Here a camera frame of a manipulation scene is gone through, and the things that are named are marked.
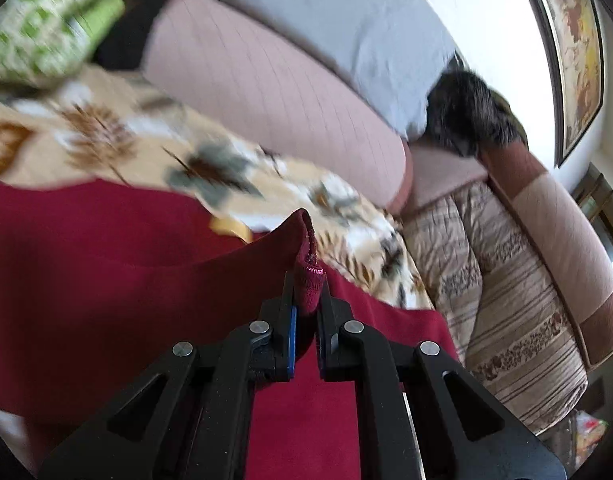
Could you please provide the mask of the red knit sweater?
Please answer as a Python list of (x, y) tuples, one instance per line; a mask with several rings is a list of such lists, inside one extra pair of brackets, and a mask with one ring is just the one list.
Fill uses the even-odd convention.
[(181, 341), (219, 344), (293, 276), (297, 361), (257, 385), (241, 479), (364, 479), (353, 382), (325, 382), (321, 293), (389, 340), (455, 350), (442, 316), (363, 292), (316, 254), (297, 210), (243, 245), (210, 230), (188, 197), (96, 180), (30, 191), (0, 185), (0, 411), (28, 433), (40, 466), (0, 432), (0, 479), (40, 478), (52, 451)]

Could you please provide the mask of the striped beige quilt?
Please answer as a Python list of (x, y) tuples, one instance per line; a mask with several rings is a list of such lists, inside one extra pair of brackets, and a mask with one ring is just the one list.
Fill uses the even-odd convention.
[(459, 361), (535, 434), (562, 420), (587, 371), (551, 274), (485, 182), (439, 198), (403, 236)]

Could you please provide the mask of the pink side cushion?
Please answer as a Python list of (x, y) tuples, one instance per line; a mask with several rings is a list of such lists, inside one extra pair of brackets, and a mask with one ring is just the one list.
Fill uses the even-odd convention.
[(482, 181), (528, 234), (552, 274), (587, 367), (613, 355), (613, 268), (591, 223), (520, 141), (461, 157), (424, 140), (410, 146), (413, 181), (405, 217)]

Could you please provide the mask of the floral fleece blanket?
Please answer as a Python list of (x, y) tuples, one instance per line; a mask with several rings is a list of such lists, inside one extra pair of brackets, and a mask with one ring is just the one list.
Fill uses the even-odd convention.
[(134, 73), (94, 65), (49, 90), (0, 87), (0, 182), (104, 178), (195, 197), (226, 233), (312, 218), (317, 255), (389, 306), (433, 304), (400, 223), (333, 172), (244, 140)]

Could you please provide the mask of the dark furry cushion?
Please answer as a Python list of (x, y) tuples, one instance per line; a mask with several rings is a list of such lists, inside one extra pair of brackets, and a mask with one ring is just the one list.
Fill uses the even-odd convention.
[(482, 148), (528, 146), (525, 129), (508, 102), (470, 70), (445, 72), (428, 94), (425, 138), (461, 157)]

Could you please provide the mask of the pink quilted headboard cushion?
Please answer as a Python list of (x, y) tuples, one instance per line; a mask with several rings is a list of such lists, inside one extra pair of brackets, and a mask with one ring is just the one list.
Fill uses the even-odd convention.
[(142, 70), (172, 98), (267, 151), (331, 170), (390, 214), (409, 198), (404, 141), (322, 64), (218, 0), (169, 0)]

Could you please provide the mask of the green patterned pillow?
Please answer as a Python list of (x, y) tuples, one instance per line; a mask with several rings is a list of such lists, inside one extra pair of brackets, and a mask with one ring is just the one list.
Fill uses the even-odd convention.
[(124, 10), (124, 0), (6, 0), (0, 7), (0, 82), (47, 88), (72, 75)]

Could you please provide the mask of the grey pillow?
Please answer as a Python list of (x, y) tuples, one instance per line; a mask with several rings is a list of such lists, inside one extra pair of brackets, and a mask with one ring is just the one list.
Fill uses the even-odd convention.
[(225, 0), (334, 72), (396, 133), (426, 129), (457, 47), (427, 0)]

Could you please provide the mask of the black garment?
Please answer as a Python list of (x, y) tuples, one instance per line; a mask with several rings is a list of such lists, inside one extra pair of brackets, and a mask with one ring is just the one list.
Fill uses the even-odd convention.
[(106, 70), (137, 70), (150, 29), (168, 0), (128, 0), (126, 10), (96, 49), (93, 62)]

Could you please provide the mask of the framed wall painting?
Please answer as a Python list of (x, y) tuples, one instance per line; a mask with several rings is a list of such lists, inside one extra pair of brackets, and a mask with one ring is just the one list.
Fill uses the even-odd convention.
[(604, 101), (604, 51), (594, 0), (529, 0), (551, 74), (555, 164), (561, 165)]

